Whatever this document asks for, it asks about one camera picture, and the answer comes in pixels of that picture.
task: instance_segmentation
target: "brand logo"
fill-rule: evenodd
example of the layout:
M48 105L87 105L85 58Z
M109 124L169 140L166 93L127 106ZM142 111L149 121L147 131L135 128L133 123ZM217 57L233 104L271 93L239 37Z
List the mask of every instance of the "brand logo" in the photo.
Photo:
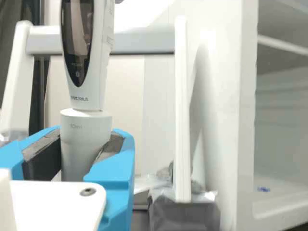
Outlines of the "brand logo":
M71 63L72 66L76 66L76 67L82 67L82 63Z
M71 99L77 101L89 101L87 97L71 96Z
M71 124L71 128L72 129L77 129L77 130L82 130L82 126L81 125L77 125L77 124Z

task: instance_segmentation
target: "gray fabric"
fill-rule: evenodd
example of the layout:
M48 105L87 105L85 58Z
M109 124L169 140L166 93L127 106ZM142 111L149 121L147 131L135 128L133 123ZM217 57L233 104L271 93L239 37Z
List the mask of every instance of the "gray fabric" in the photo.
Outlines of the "gray fabric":
M149 191L144 191L134 195L134 207L135 211L148 211L149 204L148 204L148 195Z
M0 0L0 108L9 68L15 25L21 19L22 0Z
M111 132L110 141L99 151L94 163L105 160L115 154L118 154L123 146L124 137L116 132Z
M219 231L220 211L215 203L177 204L160 196L149 208L150 231Z
M40 138L38 141L23 150L23 156L25 161L30 161L36 155L39 155L42 150L53 144L57 139L60 138L60 129L56 129L46 136Z
M147 211L133 211L131 231L149 231L149 216Z

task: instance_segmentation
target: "dark countertop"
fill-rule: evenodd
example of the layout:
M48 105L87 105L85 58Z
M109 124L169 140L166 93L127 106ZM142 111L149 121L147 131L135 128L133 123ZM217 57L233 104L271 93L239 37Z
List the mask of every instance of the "dark countertop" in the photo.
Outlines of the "dark countertop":
M149 217L147 211L134 211L131 221L131 231L149 231Z

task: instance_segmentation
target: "white cabinet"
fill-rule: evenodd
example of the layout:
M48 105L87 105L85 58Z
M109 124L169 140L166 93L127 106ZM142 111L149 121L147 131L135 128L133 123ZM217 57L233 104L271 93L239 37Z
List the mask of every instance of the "white cabinet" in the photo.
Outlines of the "white cabinet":
M157 24L176 15L188 21L191 152L204 160L193 175L219 190L221 229L308 222L308 1L175 0Z

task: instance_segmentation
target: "blue holder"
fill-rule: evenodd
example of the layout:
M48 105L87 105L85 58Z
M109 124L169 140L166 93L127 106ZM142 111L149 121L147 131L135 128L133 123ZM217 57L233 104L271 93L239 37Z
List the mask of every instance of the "blue holder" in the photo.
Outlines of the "blue holder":
M23 180L22 151L59 127L47 128L22 141L14 141L0 149L0 168L11 171L13 180ZM134 138L115 129L124 138L120 153L95 163L84 176L85 182L97 183L107 192L106 208L98 231L130 231L134 196Z

